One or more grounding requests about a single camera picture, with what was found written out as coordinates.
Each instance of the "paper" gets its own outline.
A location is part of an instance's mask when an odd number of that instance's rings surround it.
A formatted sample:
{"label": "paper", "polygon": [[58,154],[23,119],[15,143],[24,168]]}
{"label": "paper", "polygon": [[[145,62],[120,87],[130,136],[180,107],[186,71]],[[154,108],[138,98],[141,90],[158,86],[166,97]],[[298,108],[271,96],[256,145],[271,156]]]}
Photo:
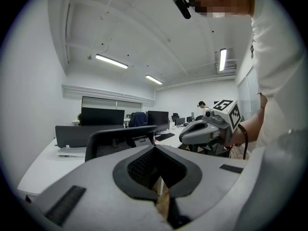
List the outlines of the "paper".
{"label": "paper", "polygon": [[58,150],[58,156],[75,156],[75,157],[85,157],[86,156],[86,147],[81,148],[61,148]]}

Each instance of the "desk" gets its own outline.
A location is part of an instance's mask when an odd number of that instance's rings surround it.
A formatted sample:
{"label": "desk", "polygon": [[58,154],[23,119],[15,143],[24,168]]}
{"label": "desk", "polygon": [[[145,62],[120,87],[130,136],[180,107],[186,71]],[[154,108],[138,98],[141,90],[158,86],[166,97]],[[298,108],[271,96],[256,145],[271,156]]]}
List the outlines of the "desk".
{"label": "desk", "polygon": [[68,174],[85,162],[84,157],[60,157],[57,151],[60,149],[57,139],[54,139],[37,159],[32,163],[17,190],[21,196],[27,195],[30,199],[38,196],[46,188]]}
{"label": "desk", "polygon": [[[163,140],[163,141],[154,140],[154,142],[155,142],[155,144],[170,145],[172,147],[179,148],[182,145],[182,143],[180,142],[179,136],[180,136],[183,129],[184,129],[184,127],[178,128],[178,127],[174,126],[174,122],[171,122],[170,123],[170,129],[168,129],[167,131],[164,131],[163,133],[173,133],[174,136],[172,136],[171,138],[168,138],[166,140]],[[158,187],[157,187],[157,195],[158,196],[161,196],[163,194],[163,187],[164,187],[164,181],[161,177],[159,177]]]}
{"label": "desk", "polygon": [[72,120],[73,126],[79,126],[80,121],[78,119]]}
{"label": "desk", "polygon": [[[128,126],[130,119],[124,118],[124,124]],[[73,126],[79,126],[80,121],[78,119],[72,120]]]}

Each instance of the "blue office chair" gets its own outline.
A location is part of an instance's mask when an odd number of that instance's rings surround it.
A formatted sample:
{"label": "blue office chair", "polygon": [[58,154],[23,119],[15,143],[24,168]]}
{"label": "blue office chair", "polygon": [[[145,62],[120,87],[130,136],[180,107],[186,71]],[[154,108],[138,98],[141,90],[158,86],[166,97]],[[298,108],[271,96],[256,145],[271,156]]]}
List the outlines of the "blue office chair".
{"label": "blue office chair", "polygon": [[144,112],[136,112],[130,119],[128,126],[130,128],[143,127],[148,125],[148,119]]}

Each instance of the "office chair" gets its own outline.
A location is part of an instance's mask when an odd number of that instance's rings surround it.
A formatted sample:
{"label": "office chair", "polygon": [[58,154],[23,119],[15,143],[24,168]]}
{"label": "office chair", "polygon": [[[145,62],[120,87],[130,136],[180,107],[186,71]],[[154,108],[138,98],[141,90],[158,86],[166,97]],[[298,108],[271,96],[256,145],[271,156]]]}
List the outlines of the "office chair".
{"label": "office chair", "polygon": [[203,115],[201,116],[197,116],[197,118],[195,119],[195,121],[199,121],[199,120],[202,120],[202,117],[203,117]]}
{"label": "office chair", "polygon": [[172,121],[175,122],[176,119],[179,118],[179,114],[178,113],[173,113],[173,116],[171,117]]}
{"label": "office chair", "polygon": [[[85,162],[130,148],[152,145],[154,144],[154,132],[156,130],[157,126],[145,126],[139,128],[98,131],[93,133],[88,141]],[[147,174],[148,177],[144,179],[144,185],[149,189],[152,189],[160,177],[160,174],[157,172],[156,168],[150,170]]]}
{"label": "office chair", "polygon": [[148,125],[148,119],[144,112],[136,112],[130,119],[128,126],[130,128],[143,127]]}

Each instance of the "gray plastic device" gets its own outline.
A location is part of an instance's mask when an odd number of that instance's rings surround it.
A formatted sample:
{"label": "gray plastic device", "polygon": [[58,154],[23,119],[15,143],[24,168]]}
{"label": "gray plastic device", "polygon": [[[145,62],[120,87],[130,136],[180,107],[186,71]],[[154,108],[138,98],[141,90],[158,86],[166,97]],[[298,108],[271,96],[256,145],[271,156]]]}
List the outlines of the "gray plastic device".
{"label": "gray plastic device", "polygon": [[[240,111],[236,101],[222,100],[207,110],[202,120],[190,123],[180,134],[186,145],[208,146],[212,155],[223,155],[224,142],[229,141],[240,122]],[[220,135],[225,131],[225,139]]]}
{"label": "gray plastic device", "polygon": [[[249,161],[164,145],[95,158],[46,189],[30,211],[47,230],[259,230],[301,181],[307,132],[281,136]],[[155,207],[156,193],[143,185],[153,167],[169,188],[167,220]],[[228,170],[234,167],[243,171]]]}

